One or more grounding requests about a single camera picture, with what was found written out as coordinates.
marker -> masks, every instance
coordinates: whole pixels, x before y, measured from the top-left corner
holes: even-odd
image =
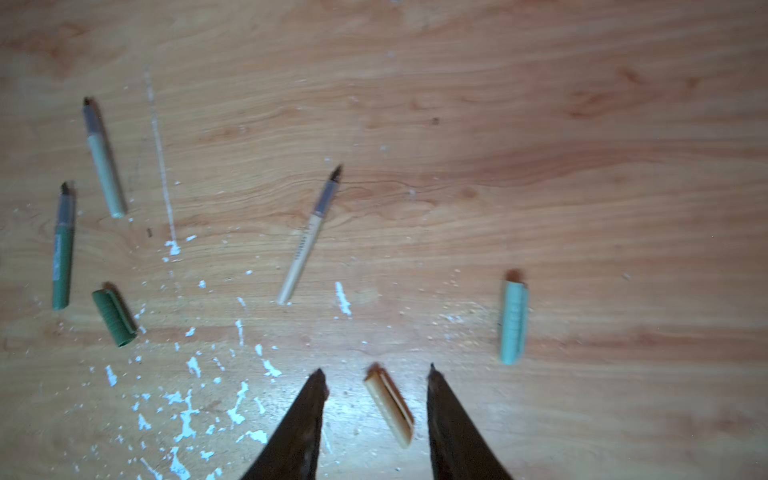
[[[72,237],[74,236],[74,198],[67,184],[61,184],[58,198],[58,219],[53,249],[53,310],[69,305],[69,277],[72,268]]]
[[[293,293],[293,288],[296,285],[296,281],[299,279],[301,269],[304,268],[306,258],[310,255],[312,245],[317,238],[317,232],[320,231],[320,225],[323,224],[323,218],[326,216],[328,207],[331,204],[331,198],[339,188],[339,177],[341,177],[341,165],[331,174],[330,178],[326,182],[326,187],[323,189],[323,193],[320,195],[320,199],[317,201],[315,211],[310,215],[310,222],[304,230],[304,235],[301,237],[301,243],[299,249],[296,251],[296,256],[293,258],[293,264],[288,270],[286,281],[283,283],[283,289],[280,291],[280,295],[277,296],[277,304],[285,305],[288,299]]]
[[[107,141],[104,139],[104,128],[101,126],[96,109],[91,100],[83,98],[83,116],[85,127],[88,129],[88,146],[91,148],[91,156],[96,165],[96,174],[107,201],[107,208],[112,218],[125,216],[125,202],[120,191],[118,176],[114,171],[114,165],[109,155]]]

